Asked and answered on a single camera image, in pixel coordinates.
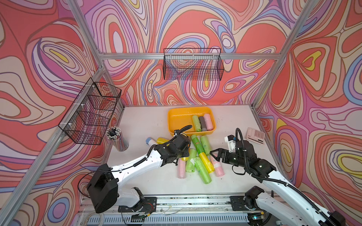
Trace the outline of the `pencil holder cup with pencils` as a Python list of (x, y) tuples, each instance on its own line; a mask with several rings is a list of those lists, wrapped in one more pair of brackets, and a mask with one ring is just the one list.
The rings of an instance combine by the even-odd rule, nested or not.
[(120, 152), (128, 149), (128, 141), (124, 138), (119, 127), (111, 127), (106, 131), (107, 138), (113, 143), (113, 146)]

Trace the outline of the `white blue-capped roll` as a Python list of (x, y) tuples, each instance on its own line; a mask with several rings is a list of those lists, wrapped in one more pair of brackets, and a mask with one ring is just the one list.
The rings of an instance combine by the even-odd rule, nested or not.
[(146, 144), (151, 147), (151, 146), (153, 146), (153, 145), (157, 145), (157, 142), (156, 142), (153, 138), (148, 137), (148, 138), (146, 139)]

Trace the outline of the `yellow roll upper left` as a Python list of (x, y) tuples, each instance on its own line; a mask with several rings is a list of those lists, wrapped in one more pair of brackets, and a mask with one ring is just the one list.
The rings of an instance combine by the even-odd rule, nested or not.
[(158, 144), (164, 144), (164, 143), (166, 143), (166, 142), (168, 142), (169, 141), (169, 139), (166, 139), (166, 138), (164, 138), (164, 137), (159, 137), (157, 140), (156, 140), (156, 142), (158, 143)]

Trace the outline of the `light green roll upper right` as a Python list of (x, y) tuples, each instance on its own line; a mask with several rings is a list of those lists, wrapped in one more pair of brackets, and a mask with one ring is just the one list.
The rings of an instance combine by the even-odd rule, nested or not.
[(210, 142), (206, 135), (203, 135), (200, 137), (201, 144), (203, 146), (204, 152), (206, 155), (210, 155), (210, 152), (212, 151)]

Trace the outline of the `light green trash bag roll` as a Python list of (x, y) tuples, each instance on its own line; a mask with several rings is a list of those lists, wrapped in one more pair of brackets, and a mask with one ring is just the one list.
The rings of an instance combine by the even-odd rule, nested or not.
[(192, 121), (193, 121), (193, 126), (194, 126), (195, 131), (196, 132), (201, 132), (202, 127), (201, 127), (199, 117), (197, 115), (193, 115), (192, 116)]

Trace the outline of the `large green trash bag roll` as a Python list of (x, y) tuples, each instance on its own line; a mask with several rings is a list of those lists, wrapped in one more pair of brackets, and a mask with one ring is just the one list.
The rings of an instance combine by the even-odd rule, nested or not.
[(209, 173), (208, 173), (207, 169), (205, 168), (201, 159), (197, 156), (197, 157), (193, 158), (193, 160), (194, 160), (195, 168), (196, 168), (197, 172), (199, 173), (199, 176), (201, 177), (203, 183), (204, 184), (211, 183), (211, 181), (212, 181), (211, 177), (209, 176)]

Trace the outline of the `dark grey trash bag roll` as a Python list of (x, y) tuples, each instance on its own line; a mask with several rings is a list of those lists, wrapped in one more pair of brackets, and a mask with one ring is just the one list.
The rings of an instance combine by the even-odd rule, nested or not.
[(200, 126), (201, 126), (201, 131), (207, 131), (207, 126), (206, 126), (206, 122), (203, 116), (199, 117), (199, 122), (200, 122)]

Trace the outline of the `yellow plastic storage box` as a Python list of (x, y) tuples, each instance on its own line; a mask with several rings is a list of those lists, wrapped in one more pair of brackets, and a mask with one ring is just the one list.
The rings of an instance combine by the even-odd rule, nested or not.
[(204, 116), (204, 114), (210, 115), (210, 122), (213, 126), (212, 130), (200, 131), (196, 132), (194, 128), (191, 128), (185, 131), (185, 134), (191, 136), (193, 134), (197, 136), (203, 135), (211, 135), (216, 130), (216, 121), (213, 115), (212, 110), (206, 106), (199, 106), (199, 107), (182, 107), (182, 108), (173, 108), (168, 111), (168, 130), (171, 135), (174, 135), (175, 130), (180, 130), (181, 128), (192, 125), (193, 120), (192, 116)]

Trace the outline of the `pink labelled trash bag roll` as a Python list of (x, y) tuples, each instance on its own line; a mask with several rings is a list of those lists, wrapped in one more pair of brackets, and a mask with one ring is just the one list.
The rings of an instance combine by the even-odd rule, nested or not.
[(212, 163), (212, 165), (214, 167), (214, 172), (217, 177), (223, 177), (225, 175), (221, 163), (217, 163), (217, 164)]

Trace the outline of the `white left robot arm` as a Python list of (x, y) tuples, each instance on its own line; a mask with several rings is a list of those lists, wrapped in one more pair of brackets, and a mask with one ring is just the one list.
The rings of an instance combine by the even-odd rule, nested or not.
[(190, 138), (184, 134), (174, 136), (164, 144), (152, 145), (149, 151), (133, 161), (109, 167), (103, 164), (94, 172), (87, 191), (96, 213), (113, 206), (140, 208), (145, 203), (139, 188), (122, 189), (128, 181), (154, 169), (189, 156)]

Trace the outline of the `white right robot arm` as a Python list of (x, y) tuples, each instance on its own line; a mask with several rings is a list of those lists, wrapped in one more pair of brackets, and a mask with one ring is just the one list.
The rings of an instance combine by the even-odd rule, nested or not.
[(228, 142), (235, 150), (219, 148), (210, 152), (217, 161), (242, 167), (245, 173), (275, 191), (285, 204), (275, 200), (262, 188), (249, 189), (242, 204), (249, 209), (261, 209), (274, 215), (288, 226), (344, 226), (345, 217), (338, 211), (330, 212), (311, 200), (292, 185), (270, 162), (257, 157), (254, 147), (246, 140), (235, 138)]

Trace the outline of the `metal base rail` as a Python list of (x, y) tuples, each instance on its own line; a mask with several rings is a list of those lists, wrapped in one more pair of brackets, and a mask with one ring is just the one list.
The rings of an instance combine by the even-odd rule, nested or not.
[(203, 195), (148, 195), (154, 210), (145, 219), (132, 219), (134, 212), (118, 206), (97, 214), (85, 199), (73, 226), (281, 226), (267, 211), (248, 211), (241, 206), (243, 193)]

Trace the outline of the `pink calculator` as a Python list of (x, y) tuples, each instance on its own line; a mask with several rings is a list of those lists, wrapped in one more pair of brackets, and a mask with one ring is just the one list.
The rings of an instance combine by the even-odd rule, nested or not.
[(263, 145), (265, 143), (265, 133), (251, 127), (247, 130), (247, 140)]

